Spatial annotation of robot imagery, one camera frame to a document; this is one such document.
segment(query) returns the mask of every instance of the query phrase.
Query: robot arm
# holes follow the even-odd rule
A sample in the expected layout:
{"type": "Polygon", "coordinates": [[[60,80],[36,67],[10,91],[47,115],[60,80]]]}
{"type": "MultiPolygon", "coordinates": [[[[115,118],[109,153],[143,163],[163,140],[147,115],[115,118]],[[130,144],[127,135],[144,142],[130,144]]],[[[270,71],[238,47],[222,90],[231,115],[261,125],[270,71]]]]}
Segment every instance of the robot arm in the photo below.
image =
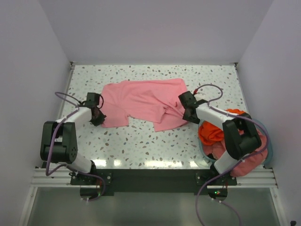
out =
{"type": "MultiPolygon", "coordinates": [[[[197,100],[189,91],[179,95],[179,99],[185,108],[184,120],[199,124],[200,119],[203,119],[224,132],[226,151],[211,167],[216,174],[222,174],[232,168],[242,157],[261,146],[259,134],[253,123],[229,117],[227,112],[221,109],[219,111],[225,114],[219,113],[211,109],[206,100],[197,100]],[[244,133],[240,135],[238,130],[243,130],[244,133]]],[[[251,118],[247,113],[241,116],[251,118]]]]}
{"type": "MultiPolygon", "coordinates": [[[[56,134],[56,139],[60,141],[54,143],[52,150],[52,163],[67,164],[72,169],[83,173],[90,173],[95,169],[95,165],[91,160],[86,159],[78,153],[76,130],[88,121],[94,126],[103,123],[106,116],[97,107],[99,105],[99,98],[99,94],[88,93],[86,101],[79,106],[78,111],[61,125],[56,134]]],[[[62,120],[59,119],[44,123],[40,150],[41,159],[44,161],[47,161],[48,158],[54,130],[62,120]]]]}

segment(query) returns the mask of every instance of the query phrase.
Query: pink cloth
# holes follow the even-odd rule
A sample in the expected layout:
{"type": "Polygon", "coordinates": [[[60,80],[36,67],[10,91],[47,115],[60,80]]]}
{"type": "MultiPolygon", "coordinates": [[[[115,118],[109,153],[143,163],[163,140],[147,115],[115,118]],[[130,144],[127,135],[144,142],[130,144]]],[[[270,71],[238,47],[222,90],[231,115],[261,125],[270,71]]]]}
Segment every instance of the pink cloth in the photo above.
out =
{"type": "MultiPolygon", "coordinates": [[[[257,130],[259,137],[261,139],[261,147],[257,148],[255,151],[258,152],[260,149],[267,143],[267,138],[259,130],[257,130]]],[[[219,159],[226,150],[225,140],[216,142],[211,146],[203,145],[203,150],[206,155],[212,154],[215,159],[219,159]]],[[[231,171],[231,176],[233,177],[242,177],[247,175],[257,166],[259,166],[268,155],[268,150],[265,149],[262,153],[249,157],[245,162],[240,163],[231,171]]]]}
{"type": "Polygon", "coordinates": [[[187,91],[182,79],[122,81],[104,86],[102,112],[107,116],[103,127],[129,124],[128,116],[151,121],[155,131],[177,128],[183,120],[184,108],[178,96],[187,91]]]}

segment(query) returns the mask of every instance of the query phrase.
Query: terrazzo table surface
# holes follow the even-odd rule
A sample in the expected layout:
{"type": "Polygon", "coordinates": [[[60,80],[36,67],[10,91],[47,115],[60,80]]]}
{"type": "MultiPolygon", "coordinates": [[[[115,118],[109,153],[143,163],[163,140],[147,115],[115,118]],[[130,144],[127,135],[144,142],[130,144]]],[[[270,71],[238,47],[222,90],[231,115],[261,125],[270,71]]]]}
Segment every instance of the terrazzo table surface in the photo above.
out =
{"type": "MultiPolygon", "coordinates": [[[[246,111],[235,67],[232,65],[76,65],[68,94],[84,100],[88,92],[101,93],[109,83],[124,80],[166,80],[181,78],[193,91],[200,84],[220,86],[224,96],[213,103],[221,109],[246,111]]],[[[205,87],[207,98],[218,90],[205,87]]],[[[63,115],[74,107],[65,104],[63,115]]],[[[78,149],[97,168],[107,169],[208,169],[198,146],[198,125],[155,132],[152,122],[130,118],[129,126],[94,127],[90,122],[78,129],[78,149]]]]}

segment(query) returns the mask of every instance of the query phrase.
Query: purple cable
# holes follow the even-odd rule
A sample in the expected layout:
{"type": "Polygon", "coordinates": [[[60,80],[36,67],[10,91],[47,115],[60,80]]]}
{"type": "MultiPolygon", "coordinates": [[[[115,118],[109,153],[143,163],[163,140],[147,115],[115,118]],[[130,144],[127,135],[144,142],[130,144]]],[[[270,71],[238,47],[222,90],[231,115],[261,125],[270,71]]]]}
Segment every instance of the purple cable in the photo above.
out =
{"type": "Polygon", "coordinates": [[[77,107],[78,105],[75,104],[75,103],[73,103],[72,101],[68,100],[67,98],[62,97],[61,95],[64,95],[64,96],[67,96],[67,97],[71,97],[72,99],[76,100],[76,101],[80,104],[80,101],[79,101],[77,98],[75,98],[75,97],[73,97],[73,96],[71,96],[71,95],[69,95],[69,94],[62,93],[62,92],[55,92],[55,95],[56,95],[58,98],[60,98],[60,99],[62,99],[62,100],[64,100],[64,101],[66,101],[66,102],[68,102],[69,104],[72,104],[72,105],[75,106],[75,107],[77,107]]]}
{"type": "Polygon", "coordinates": [[[55,131],[53,132],[52,138],[51,138],[51,143],[50,143],[50,148],[49,148],[49,153],[48,153],[48,158],[47,158],[47,163],[46,163],[46,176],[50,176],[51,174],[53,174],[58,168],[61,168],[62,166],[65,166],[65,164],[59,165],[57,167],[55,167],[53,170],[51,170],[49,172],[49,166],[50,166],[50,161],[51,161],[51,156],[52,156],[52,152],[53,152],[53,146],[55,144],[55,137],[56,134],[58,132],[58,129],[60,128],[60,126],[72,115],[74,115],[76,112],[78,112],[79,110],[76,109],[75,111],[71,112],[69,115],[67,115],[65,118],[63,118],[58,125],[55,128],[55,131]]]}
{"type": "Polygon", "coordinates": [[[89,173],[84,173],[84,172],[77,171],[77,170],[73,169],[70,166],[66,166],[66,167],[67,167],[67,169],[69,169],[69,170],[71,170],[73,172],[77,172],[77,173],[79,173],[81,175],[84,175],[84,176],[87,176],[87,177],[93,177],[93,178],[96,178],[96,179],[99,179],[99,180],[102,181],[102,183],[103,183],[103,191],[97,197],[95,197],[93,199],[87,199],[88,202],[94,201],[94,200],[98,199],[100,196],[103,196],[103,194],[105,192],[105,180],[102,177],[97,176],[97,175],[93,175],[93,174],[89,174],[89,173]]]}
{"type": "MultiPolygon", "coordinates": [[[[208,106],[209,106],[210,109],[212,109],[212,110],[214,110],[214,111],[216,111],[216,112],[218,112],[218,113],[227,115],[227,116],[231,116],[231,117],[234,117],[234,118],[243,119],[243,120],[250,121],[250,122],[254,123],[254,124],[257,125],[260,129],[262,129],[263,133],[264,133],[265,136],[267,137],[267,142],[266,142],[265,146],[264,146],[263,148],[260,149],[260,151],[258,151],[258,152],[253,152],[252,154],[249,154],[249,155],[243,157],[243,158],[240,159],[233,167],[231,167],[230,169],[226,170],[226,171],[223,172],[222,174],[220,174],[220,175],[218,175],[218,176],[216,176],[216,177],[214,177],[214,178],[212,178],[212,179],[206,181],[206,183],[204,183],[204,184],[201,186],[201,188],[200,188],[200,190],[198,191],[198,194],[197,194],[197,196],[196,196],[195,209],[196,209],[196,213],[197,213],[198,220],[200,221],[200,223],[202,224],[202,226],[205,226],[205,223],[204,223],[204,221],[202,220],[202,218],[201,218],[201,216],[200,216],[200,214],[199,214],[199,212],[198,212],[198,198],[199,198],[199,195],[201,194],[202,190],[203,190],[208,184],[210,184],[212,181],[214,181],[214,180],[216,180],[216,179],[218,179],[218,178],[220,178],[220,177],[226,175],[227,173],[231,172],[231,171],[232,171],[235,167],[237,167],[243,160],[245,160],[245,159],[247,159],[247,158],[249,158],[249,157],[251,157],[251,156],[254,156],[254,155],[257,155],[257,154],[262,153],[265,149],[268,148],[269,140],[270,140],[270,138],[269,138],[269,133],[267,132],[267,130],[266,130],[263,126],[261,126],[260,124],[258,124],[257,122],[255,122],[254,120],[249,119],[249,118],[246,118],[246,117],[243,117],[243,116],[240,116],[240,115],[225,113],[225,112],[223,112],[223,111],[220,111],[219,109],[216,109],[216,108],[214,108],[214,107],[211,107],[211,106],[210,106],[210,103],[211,103],[212,101],[215,101],[215,100],[220,99],[220,98],[223,96],[223,91],[222,91],[222,89],[221,89],[220,87],[218,87],[217,85],[213,85],[213,84],[204,84],[204,85],[201,85],[201,86],[198,87],[196,90],[199,90],[200,88],[202,88],[202,87],[204,87],[204,86],[213,86],[213,87],[216,87],[216,88],[218,88],[218,89],[220,90],[220,92],[221,92],[221,95],[220,95],[219,97],[214,98],[214,99],[211,99],[211,100],[208,101],[207,104],[208,104],[208,106]]],[[[243,224],[242,224],[242,219],[241,219],[239,213],[238,213],[232,206],[230,206],[229,204],[224,203],[224,202],[221,202],[221,203],[224,204],[224,205],[226,205],[226,206],[228,206],[230,209],[232,209],[232,210],[236,213],[236,215],[238,216],[238,220],[239,220],[239,226],[242,226],[242,225],[243,225],[243,224]]]]}
{"type": "MultiPolygon", "coordinates": [[[[70,104],[72,104],[72,105],[74,105],[74,106],[77,107],[77,105],[76,105],[75,103],[73,103],[73,102],[67,100],[67,99],[64,98],[64,97],[61,97],[61,96],[58,95],[58,94],[63,94],[63,95],[66,95],[66,96],[68,96],[68,97],[72,97],[72,96],[70,96],[70,95],[68,95],[68,94],[65,94],[65,93],[61,93],[61,92],[56,92],[56,93],[55,93],[55,95],[58,96],[59,98],[61,98],[62,100],[67,101],[68,103],[70,103],[70,104]]],[[[69,170],[71,170],[71,171],[76,171],[76,170],[74,170],[72,167],[67,166],[66,164],[61,164],[61,165],[55,167],[55,168],[54,168],[53,170],[51,170],[50,172],[49,172],[49,167],[50,167],[50,162],[51,162],[51,157],[52,157],[52,152],[53,152],[53,146],[54,146],[54,143],[55,143],[55,137],[56,137],[56,134],[57,134],[57,132],[58,132],[58,129],[60,128],[60,126],[61,126],[61,125],[62,125],[69,117],[71,117],[72,115],[74,115],[74,114],[75,114],[76,112],[78,112],[78,111],[79,111],[79,109],[77,108],[75,111],[71,112],[69,115],[67,115],[65,118],[63,118],[63,119],[58,123],[58,125],[57,125],[56,128],[55,128],[55,131],[53,132],[53,135],[52,135],[52,138],[51,138],[51,143],[50,143],[50,148],[49,148],[49,153],[48,153],[48,158],[47,158],[47,163],[46,163],[46,176],[50,176],[51,174],[53,174],[55,171],[57,171],[59,168],[61,168],[61,167],[63,167],[63,166],[66,166],[66,167],[67,167],[69,170]]],[[[87,201],[94,201],[94,200],[98,199],[100,196],[102,196],[102,195],[104,194],[104,192],[105,192],[105,181],[104,181],[104,179],[102,179],[100,176],[93,175],[93,174],[89,174],[89,173],[84,173],[84,172],[80,172],[80,171],[78,171],[78,173],[79,173],[79,174],[82,174],[82,175],[84,175],[84,176],[97,178],[97,179],[99,179],[99,180],[101,180],[101,181],[103,182],[103,191],[102,191],[97,197],[95,197],[95,198],[93,198],[93,199],[87,199],[87,201]]]]}

